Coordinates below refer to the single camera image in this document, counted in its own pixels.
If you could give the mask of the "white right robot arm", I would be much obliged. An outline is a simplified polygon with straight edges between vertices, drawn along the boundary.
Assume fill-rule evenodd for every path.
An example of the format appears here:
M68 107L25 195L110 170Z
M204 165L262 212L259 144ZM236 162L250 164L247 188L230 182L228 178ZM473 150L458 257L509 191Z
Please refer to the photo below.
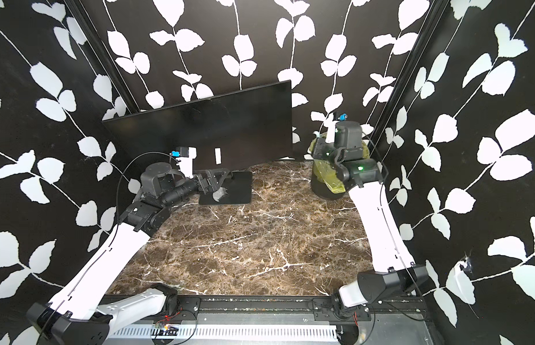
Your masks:
M335 147L322 137L311 146L313 159L327 162L346 188L362 220L372 253L372 267L335 294L339 307L350 309L419 289L428 271L416 264L405 246L390 211L383 176L363 148Z

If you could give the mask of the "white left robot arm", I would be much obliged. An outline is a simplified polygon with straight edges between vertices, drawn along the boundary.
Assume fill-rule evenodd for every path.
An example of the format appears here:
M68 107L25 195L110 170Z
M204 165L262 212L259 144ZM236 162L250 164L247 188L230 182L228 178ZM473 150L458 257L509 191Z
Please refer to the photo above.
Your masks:
M191 177L168 162L149 165L142 173L135 201L119 215L112 233L81 271L46 304L35 303L27 318L38 344L103 344L119 329L159 313L180 312L178 292L156 283L143 293L109 305L101 304L129 260L170 218L177 205L197 193L218 191L230 172L200 170Z

